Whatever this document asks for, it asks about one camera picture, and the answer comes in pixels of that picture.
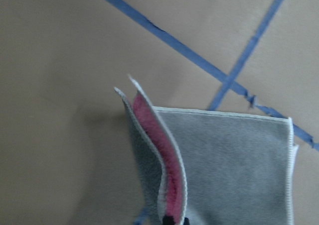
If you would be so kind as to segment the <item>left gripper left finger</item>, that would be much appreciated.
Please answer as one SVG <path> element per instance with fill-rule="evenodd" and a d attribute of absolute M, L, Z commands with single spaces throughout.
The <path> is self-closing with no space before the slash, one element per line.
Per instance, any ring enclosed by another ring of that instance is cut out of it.
<path fill-rule="evenodd" d="M 163 225 L 174 225 L 174 216 L 171 211 L 166 212 L 162 218 Z"/>

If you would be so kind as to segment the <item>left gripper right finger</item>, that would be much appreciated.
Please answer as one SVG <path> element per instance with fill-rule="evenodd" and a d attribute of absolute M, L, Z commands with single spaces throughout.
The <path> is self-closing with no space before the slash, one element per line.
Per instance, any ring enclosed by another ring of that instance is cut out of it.
<path fill-rule="evenodd" d="M 189 222 L 189 213 L 186 213 L 184 216 L 184 221 L 183 221 L 183 225 L 190 225 Z"/>

